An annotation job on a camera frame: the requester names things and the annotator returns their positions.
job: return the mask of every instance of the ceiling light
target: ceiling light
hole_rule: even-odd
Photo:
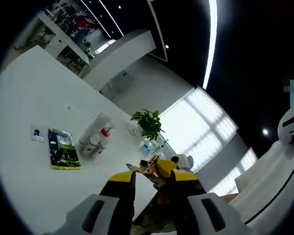
[[[209,8],[210,8],[210,42],[209,42],[206,73],[204,77],[204,83],[202,85],[203,89],[207,88],[208,80],[209,80],[210,72],[211,72],[211,67],[212,67],[212,61],[214,59],[214,54],[215,54],[216,39],[217,39],[217,23],[218,23],[217,0],[209,0]]]
[[[267,130],[266,128],[263,129],[263,134],[264,134],[265,136],[267,136],[267,135],[269,134],[269,132],[268,132],[268,130]]]
[[[103,27],[103,25],[100,23],[100,21],[97,19],[97,17],[93,14],[93,12],[89,9],[89,7],[83,2],[83,0],[80,0],[82,2],[82,4],[84,4],[84,6],[90,11],[90,13],[93,15],[93,17],[96,19],[96,21],[98,21],[98,23],[101,25],[101,27],[103,28],[103,30],[108,34],[107,30]]]
[[[105,5],[102,3],[101,0],[99,0],[99,2],[101,3],[101,5],[103,6],[103,8],[108,12],[109,16],[111,17],[112,21],[115,23],[115,25],[117,26],[118,30],[120,31],[120,33],[122,34],[122,36],[124,36],[124,34],[122,33],[120,27],[118,26],[118,24],[116,23],[116,21],[114,20],[114,18],[111,16],[110,12],[108,11],[108,9],[105,7]]]

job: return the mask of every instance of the potted plant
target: potted plant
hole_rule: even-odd
[[[144,112],[136,112],[131,120],[137,121],[137,125],[142,129],[142,137],[149,140],[156,140],[161,130],[161,122],[159,111],[151,112],[147,109],[143,109]]]

